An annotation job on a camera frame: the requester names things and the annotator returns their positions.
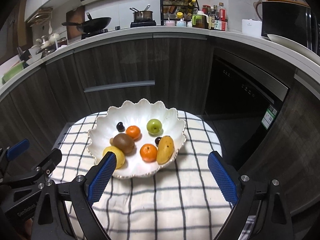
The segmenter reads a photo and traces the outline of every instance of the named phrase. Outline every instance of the kiwi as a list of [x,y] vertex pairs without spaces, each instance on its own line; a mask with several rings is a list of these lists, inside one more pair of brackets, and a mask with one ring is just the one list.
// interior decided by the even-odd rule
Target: kiwi
[[112,145],[128,154],[134,149],[134,140],[125,133],[119,133],[113,138]]

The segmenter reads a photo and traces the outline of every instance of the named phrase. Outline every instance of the orange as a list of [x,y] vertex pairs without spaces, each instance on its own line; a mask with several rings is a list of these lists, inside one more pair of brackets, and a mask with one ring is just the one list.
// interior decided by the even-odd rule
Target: orange
[[152,144],[144,144],[140,149],[140,155],[142,160],[146,163],[155,162],[157,160],[158,150],[156,146]]
[[127,130],[125,130],[125,133],[129,135],[133,140],[136,140],[139,138],[141,131],[138,126],[132,125],[129,126]]

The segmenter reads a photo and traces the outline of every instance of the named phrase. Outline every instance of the fruit bowl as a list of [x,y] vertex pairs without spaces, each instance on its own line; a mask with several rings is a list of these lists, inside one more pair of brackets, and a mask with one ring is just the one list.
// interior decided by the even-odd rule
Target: fruit bowl
[[[158,119],[162,123],[161,135],[151,135],[147,130],[147,123],[150,119]],[[116,126],[122,122],[127,128],[136,125],[141,130],[141,136],[135,141],[135,148],[125,156],[124,165],[115,170],[113,177],[119,179],[129,179],[133,177],[149,177],[160,169],[173,162],[186,141],[184,130],[186,122],[178,118],[178,111],[175,108],[167,109],[164,103],[158,101],[151,104],[146,99],[141,99],[138,103],[125,101],[121,107],[111,106],[105,116],[97,118],[97,126],[89,130],[88,136],[91,143],[88,145],[88,152],[95,158],[97,165],[102,159],[103,150],[111,146],[110,138],[119,134]],[[155,144],[158,136],[169,135],[174,142],[174,152],[165,164],[159,165],[157,162],[146,163],[140,156],[140,148],[144,144]]]

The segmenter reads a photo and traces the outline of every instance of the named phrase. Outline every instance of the blue gripper pad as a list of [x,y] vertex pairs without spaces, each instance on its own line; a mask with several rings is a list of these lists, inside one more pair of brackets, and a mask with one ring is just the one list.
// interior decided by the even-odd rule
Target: blue gripper pad
[[236,205],[240,197],[241,185],[239,174],[231,165],[227,165],[218,152],[208,156],[208,167],[216,180],[226,201]]
[[98,202],[116,169],[117,159],[113,152],[108,152],[98,165],[91,167],[86,174],[85,192],[90,206]]
[[12,146],[7,151],[7,160],[10,162],[18,157],[20,154],[24,153],[30,147],[30,143],[27,139],[17,143],[15,146]]

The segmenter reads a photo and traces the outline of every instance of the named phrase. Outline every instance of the screw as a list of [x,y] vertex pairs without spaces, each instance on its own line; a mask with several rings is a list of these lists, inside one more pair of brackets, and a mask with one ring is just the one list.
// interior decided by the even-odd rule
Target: screw
[[76,181],[78,181],[78,182],[83,181],[83,179],[84,179],[84,176],[83,176],[83,175],[78,175],[78,176],[76,176]]
[[47,186],[51,186],[53,183],[52,179],[47,180],[47,182],[45,183]]
[[273,179],[272,180],[272,184],[275,185],[275,186],[278,186],[279,185],[279,181],[277,181],[276,179]]
[[242,176],[241,176],[241,179],[242,179],[243,181],[249,181],[249,177],[248,177],[247,175],[242,175]]

